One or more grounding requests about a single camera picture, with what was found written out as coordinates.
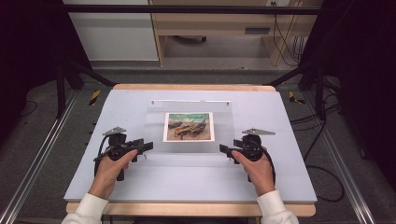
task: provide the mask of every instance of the white cabinet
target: white cabinet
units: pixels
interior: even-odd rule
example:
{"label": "white cabinet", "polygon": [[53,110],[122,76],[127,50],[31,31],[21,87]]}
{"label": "white cabinet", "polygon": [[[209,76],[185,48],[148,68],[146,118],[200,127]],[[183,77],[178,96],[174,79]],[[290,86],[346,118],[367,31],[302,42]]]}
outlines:
{"label": "white cabinet", "polygon": [[[147,0],[64,0],[65,4],[147,5]],[[149,13],[69,13],[90,61],[158,61]]]}

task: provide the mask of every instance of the black controller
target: black controller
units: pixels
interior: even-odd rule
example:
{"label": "black controller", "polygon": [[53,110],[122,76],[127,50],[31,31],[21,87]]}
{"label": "black controller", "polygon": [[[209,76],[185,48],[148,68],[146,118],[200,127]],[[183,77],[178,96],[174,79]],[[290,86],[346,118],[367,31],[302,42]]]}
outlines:
{"label": "black controller", "polygon": [[[153,149],[153,143],[144,143],[143,138],[136,139],[134,141],[125,142],[126,134],[123,133],[114,133],[104,138],[104,141],[108,137],[108,144],[109,146],[106,148],[105,152],[101,153],[102,146],[99,148],[98,156],[93,160],[95,161],[95,169],[94,175],[98,170],[100,161],[102,158],[107,155],[111,160],[117,161],[126,153],[137,149],[137,155],[142,155],[145,151]],[[137,161],[137,155],[132,159],[132,162]],[[121,170],[119,175],[117,176],[117,181],[124,180],[124,171]]]}
{"label": "black controller", "polygon": [[[271,164],[275,184],[276,173],[274,164],[272,162],[270,154],[268,154],[268,152],[264,148],[262,148],[262,140],[258,135],[247,134],[242,137],[242,141],[234,139],[233,145],[239,148],[230,148],[220,144],[220,152],[225,153],[227,155],[227,158],[233,159],[233,163],[235,164],[239,164],[239,162],[233,157],[232,151],[234,150],[242,153],[250,161],[258,161],[262,157],[262,154],[264,154]],[[247,181],[251,182],[250,176],[247,177]]]}

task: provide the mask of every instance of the white long-sleeve shirt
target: white long-sleeve shirt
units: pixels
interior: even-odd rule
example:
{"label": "white long-sleeve shirt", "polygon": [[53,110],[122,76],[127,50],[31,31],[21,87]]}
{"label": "white long-sleeve shirt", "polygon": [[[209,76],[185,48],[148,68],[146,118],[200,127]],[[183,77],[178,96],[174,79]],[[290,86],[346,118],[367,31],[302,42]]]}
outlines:
{"label": "white long-sleeve shirt", "polygon": [[[297,224],[297,217],[283,204],[279,191],[274,190],[260,196],[257,202],[262,209],[262,224]],[[107,200],[86,193],[75,213],[68,214],[63,224],[100,224]]]}

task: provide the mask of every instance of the gray carpet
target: gray carpet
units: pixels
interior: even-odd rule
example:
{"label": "gray carpet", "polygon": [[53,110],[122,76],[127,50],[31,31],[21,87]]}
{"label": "gray carpet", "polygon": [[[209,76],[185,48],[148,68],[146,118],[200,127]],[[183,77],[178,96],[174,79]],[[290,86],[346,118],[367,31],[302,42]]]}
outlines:
{"label": "gray carpet", "polygon": [[[115,82],[126,83],[243,83],[262,84],[285,72],[273,71],[269,74],[259,71],[101,71],[105,77]],[[90,141],[90,132],[94,129],[103,102],[110,88],[84,77],[87,84],[78,91],[76,104],[49,154],[46,163],[28,195],[19,218],[34,217],[62,219],[65,215],[66,202],[63,199],[65,189],[70,183],[86,144]],[[55,83],[50,82],[29,92],[28,100],[37,103],[37,109],[22,117],[11,131],[11,137],[0,148],[0,209],[3,210],[30,163],[35,158],[56,116]],[[101,94],[95,105],[89,105],[95,90]],[[304,96],[295,91],[297,99]],[[289,92],[282,91],[282,98],[290,119],[298,119],[312,114],[308,105],[290,102]],[[328,100],[328,106],[336,104],[334,97]],[[28,103],[23,113],[33,109]],[[314,121],[293,125],[301,130],[315,126]],[[376,223],[396,223],[396,193],[382,176],[374,161],[360,157],[358,144],[349,130],[342,115],[332,112],[328,115],[326,127],[334,142],[340,149],[361,193],[367,202]],[[306,131],[296,131],[296,139],[304,155],[313,142],[319,127]],[[332,161],[323,142],[317,141],[306,161],[309,165],[318,165],[335,173]],[[316,190],[322,197],[337,198],[341,189],[335,179],[320,170],[309,169],[309,174]],[[301,217],[301,223],[360,223],[347,195],[338,203],[329,203],[321,199],[316,203],[317,213],[313,217]]]}

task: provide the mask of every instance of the floor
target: floor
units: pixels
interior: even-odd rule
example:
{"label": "floor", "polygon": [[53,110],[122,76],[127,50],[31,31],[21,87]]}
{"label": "floor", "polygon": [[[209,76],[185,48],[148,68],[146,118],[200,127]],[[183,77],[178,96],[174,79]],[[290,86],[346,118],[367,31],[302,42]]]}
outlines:
{"label": "floor", "polygon": [[[292,62],[288,55],[285,55],[285,59],[287,63]],[[104,77],[128,83],[262,84],[294,68],[284,62],[273,67],[259,37],[221,36],[209,36],[205,43],[172,38],[163,66],[153,62],[93,65]],[[299,78],[294,77],[277,89],[281,93],[302,155],[305,155],[323,123],[315,117],[304,119],[301,123],[293,121],[314,114],[314,93],[299,91],[296,87]],[[29,102],[19,122],[12,130],[11,137],[0,148],[0,210],[7,209],[18,188],[27,187],[23,194],[25,196],[21,198],[23,204],[15,206],[18,211],[15,223],[60,223],[65,216],[66,202],[63,195],[90,141],[90,133],[100,116],[106,95],[111,90],[90,77],[83,75],[83,79],[86,83],[83,90],[66,91],[68,96],[75,97],[75,102],[61,130],[51,129],[57,122],[56,86],[52,81],[29,92]],[[96,90],[100,90],[101,94],[95,105],[89,105],[92,93]],[[291,91],[295,101],[290,100]],[[319,196],[317,212],[313,217],[300,217],[300,222],[396,223],[396,193],[382,176],[375,161],[361,158],[359,145],[332,91],[325,90],[325,96],[326,107],[330,108],[325,128],[306,160],[306,164],[311,166],[308,172]],[[51,132],[55,132],[56,141],[50,146],[43,146],[46,136]],[[36,161],[35,157],[42,148],[50,148],[44,154],[45,162],[39,167],[33,184],[22,186],[25,174],[31,171],[31,164]],[[325,168],[326,171],[312,166]],[[338,198],[343,195],[343,188],[337,179],[342,180],[346,191],[340,200]],[[115,219],[119,223],[132,223],[129,217]]]}

